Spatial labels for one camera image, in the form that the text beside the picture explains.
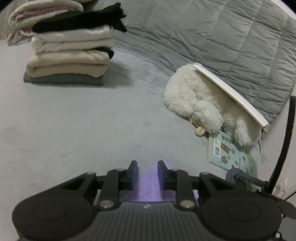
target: folded beige sweater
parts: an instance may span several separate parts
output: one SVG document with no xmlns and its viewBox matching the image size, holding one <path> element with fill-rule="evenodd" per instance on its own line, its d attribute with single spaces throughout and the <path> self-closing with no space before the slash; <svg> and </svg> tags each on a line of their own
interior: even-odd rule
<svg viewBox="0 0 296 241">
<path fill-rule="evenodd" d="M 74 50 L 33 55 L 26 66 L 31 77 L 52 74 L 103 75 L 110 63 L 109 55 L 98 50 Z"/>
</svg>

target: barcode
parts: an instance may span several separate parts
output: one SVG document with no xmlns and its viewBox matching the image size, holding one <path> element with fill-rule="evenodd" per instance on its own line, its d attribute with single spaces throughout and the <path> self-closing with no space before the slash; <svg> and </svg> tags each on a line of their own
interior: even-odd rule
<svg viewBox="0 0 296 241">
<path fill-rule="evenodd" d="M 214 155 L 216 155 L 218 157 L 221 157 L 221 154 L 220 154 L 220 146 L 214 145 Z"/>
<path fill-rule="evenodd" d="M 220 146 L 221 145 L 221 136 L 217 135 L 214 139 L 214 145 Z"/>
</svg>

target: round black pad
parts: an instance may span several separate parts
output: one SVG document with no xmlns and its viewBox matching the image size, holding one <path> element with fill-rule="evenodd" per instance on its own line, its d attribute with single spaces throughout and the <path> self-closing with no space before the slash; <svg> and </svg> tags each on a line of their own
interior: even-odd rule
<svg viewBox="0 0 296 241">
<path fill-rule="evenodd" d="M 201 208 L 210 231 L 224 239 L 265 240 L 281 225 L 281 211 L 266 198 L 210 198 Z"/>
<path fill-rule="evenodd" d="M 93 207 L 82 197 L 31 197 L 16 206 L 12 221 L 23 237 L 51 241 L 82 232 L 93 215 Z"/>
</svg>

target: metal screw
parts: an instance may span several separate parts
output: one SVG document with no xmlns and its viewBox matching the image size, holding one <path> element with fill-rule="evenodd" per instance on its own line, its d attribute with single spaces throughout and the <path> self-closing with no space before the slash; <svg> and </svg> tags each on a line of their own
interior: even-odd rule
<svg viewBox="0 0 296 241">
<path fill-rule="evenodd" d="M 183 200 L 180 202 L 180 205 L 184 208 L 192 208 L 195 206 L 195 203 L 191 200 Z"/>
<path fill-rule="evenodd" d="M 111 208 L 114 206 L 114 202 L 111 200 L 103 200 L 99 203 L 102 208 Z"/>
</svg>

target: gray folded cloth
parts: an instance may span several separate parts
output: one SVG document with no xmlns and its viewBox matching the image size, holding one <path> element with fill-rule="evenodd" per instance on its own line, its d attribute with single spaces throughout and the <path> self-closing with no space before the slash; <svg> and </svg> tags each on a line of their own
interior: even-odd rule
<svg viewBox="0 0 296 241">
<path fill-rule="evenodd" d="M 58 84 L 58 85 L 104 85 L 103 75 L 95 78 L 86 74 L 53 74 L 43 77 L 30 77 L 24 74 L 24 82 L 36 84 Z"/>
</svg>

